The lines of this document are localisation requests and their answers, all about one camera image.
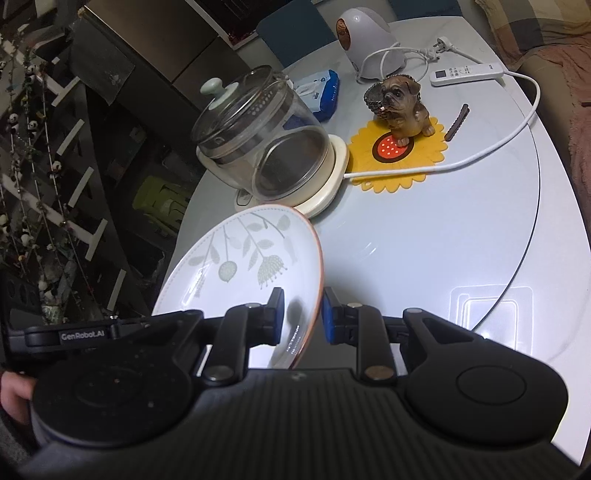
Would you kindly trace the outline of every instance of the glass kettle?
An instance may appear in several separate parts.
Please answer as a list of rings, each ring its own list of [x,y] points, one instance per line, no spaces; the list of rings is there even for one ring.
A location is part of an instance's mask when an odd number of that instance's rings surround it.
[[[329,136],[288,77],[261,66],[222,86],[201,88],[215,98],[191,132],[203,165],[259,202],[297,206],[317,193],[335,166]]]

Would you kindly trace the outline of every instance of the power plug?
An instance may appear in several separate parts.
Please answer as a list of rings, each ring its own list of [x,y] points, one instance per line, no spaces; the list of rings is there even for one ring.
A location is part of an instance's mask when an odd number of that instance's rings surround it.
[[[437,39],[437,43],[433,46],[437,53],[441,53],[444,51],[449,51],[453,49],[453,44],[447,37],[439,37]]]

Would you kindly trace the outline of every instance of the white round table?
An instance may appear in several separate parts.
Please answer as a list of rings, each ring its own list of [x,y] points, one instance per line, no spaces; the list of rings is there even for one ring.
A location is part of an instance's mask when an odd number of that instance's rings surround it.
[[[461,17],[391,24],[403,46],[431,46],[441,35],[483,61],[499,61]],[[469,63],[444,53],[430,71]],[[338,43],[286,69],[298,79],[333,69],[337,111],[325,124],[349,142],[372,119]],[[422,72],[409,60],[404,73]],[[503,137],[531,107],[512,77],[436,89],[421,81],[423,103],[446,128],[463,103],[470,114],[444,152],[457,161]],[[511,143],[469,167],[427,176],[408,190],[363,192],[343,184],[313,219],[323,247],[325,285],[343,301],[397,316],[420,306],[549,363],[569,389],[555,444],[580,461],[591,424],[591,255],[579,208],[560,159],[534,117]],[[195,190],[168,273],[211,227],[234,213],[235,191],[206,173]],[[299,366],[353,367],[355,350],[329,346],[316,330]]]

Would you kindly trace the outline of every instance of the yellow sunflower coaster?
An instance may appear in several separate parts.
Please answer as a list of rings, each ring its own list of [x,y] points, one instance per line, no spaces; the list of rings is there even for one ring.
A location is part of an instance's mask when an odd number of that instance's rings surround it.
[[[351,138],[347,172],[427,167],[443,161],[441,152],[447,149],[447,144],[443,140],[443,125],[437,123],[435,117],[431,117],[430,120],[435,127],[435,134],[430,137],[418,135],[411,138],[406,147],[396,146],[386,122],[369,121],[366,127],[360,128],[357,135]],[[425,174],[368,177],[352,179],[352,183],[361,185],[364,191],[373,188],[375,193],[380,193],[384,189],[394,193],[398,187],[409,189],[413,181],[423,181],[425,178]]]

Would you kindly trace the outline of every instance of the kettle lid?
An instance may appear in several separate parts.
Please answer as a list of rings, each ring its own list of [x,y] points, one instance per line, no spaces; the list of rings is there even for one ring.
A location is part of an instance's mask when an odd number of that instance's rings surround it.
[[[203,95],[214,95],[214,98],[193,125],[191,140],[201,144],[222,133],[257,101],[264,88],[273,80],[273,69],[263,65],[226,87],[223,87],[219,78],[206,81],[200,91]]]

